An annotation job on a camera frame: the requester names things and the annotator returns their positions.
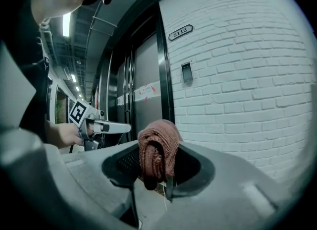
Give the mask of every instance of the room number sign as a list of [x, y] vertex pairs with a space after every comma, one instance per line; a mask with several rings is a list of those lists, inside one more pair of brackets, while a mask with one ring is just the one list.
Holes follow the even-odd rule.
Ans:
[[192, 32], [192, 31], [193, 31], [193, 28], [194, 28], [194, 27], [193, 27], [192, 25], [184, 26], [184, 27], [182, 27], [182, 28], [176, 30], [175, 32], [172, 32], [172, 33], [168, 36], [168, 38], [169, 38], [170, 41], [174, 41], [174, 40], [176, 40], [177, 38], [179, 38], [179, 37], [181, 37], [181, 36], [183, 36], [183, 35], [185, 35], [185, 34], [188, 34], [188, 33]]

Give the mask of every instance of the white brick wall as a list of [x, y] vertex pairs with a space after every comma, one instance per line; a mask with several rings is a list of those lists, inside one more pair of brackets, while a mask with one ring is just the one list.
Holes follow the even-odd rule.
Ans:
[[[167, 40], [183, 139], [242, 157], [287, 181], [311, 119], [315, 76], [305, 34], [267, 0], [159, 4], [167, 39], [184, 25], [194, 26], [192, 33]], [[181, 64], [187, 61], [191, 84], [182, 82]]]

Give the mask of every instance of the person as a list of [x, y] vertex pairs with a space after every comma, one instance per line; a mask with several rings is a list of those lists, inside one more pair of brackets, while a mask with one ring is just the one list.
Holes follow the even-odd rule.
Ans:
[[26, 0], [16, 16], [11, 18], [11, 30], [4, 34], [4, 42], [13, 59], [36, 89], [20, 127], [36, 133], [44, 143], [58, 148], [83, 145], [83, 140], [75, 124], [53, 124], [46, 120], [49, 60], [42, 48], [40, 24], [44, 20], [72, 12], [82, 4], [92, 4], [95, 1]]

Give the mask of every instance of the red towel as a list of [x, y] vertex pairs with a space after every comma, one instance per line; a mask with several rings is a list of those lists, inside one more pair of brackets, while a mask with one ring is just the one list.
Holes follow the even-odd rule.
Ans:
[[174, 177], [178, 143], [183, 139], [172, 122], [157, 120], [139, 132], [138, 140], [144, 185], [153, 190], [157, 182]]

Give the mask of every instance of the ceiling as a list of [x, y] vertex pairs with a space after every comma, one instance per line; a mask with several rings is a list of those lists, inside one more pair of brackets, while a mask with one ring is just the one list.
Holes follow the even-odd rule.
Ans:
[[50, 21], [53, 44], [49, 34], [46, 34], [45, 40], [55, 64], [68, 67], [69, 72], [76, 76], [77, 85], [72, 80], [65, 80], [74, 96], [80, 93], [86, 101], [90, 101], [104, 49], [115, 35], [118, 37], [119, 32], [122, 35], [123, 24], [127, 27], [133, 22], [136, 3], [142, 4], [142, 0], [112, 0], [109, 5], [99, 1], [79, 7], [71, 16], [70, 37], [62, 35], [62, 18]]

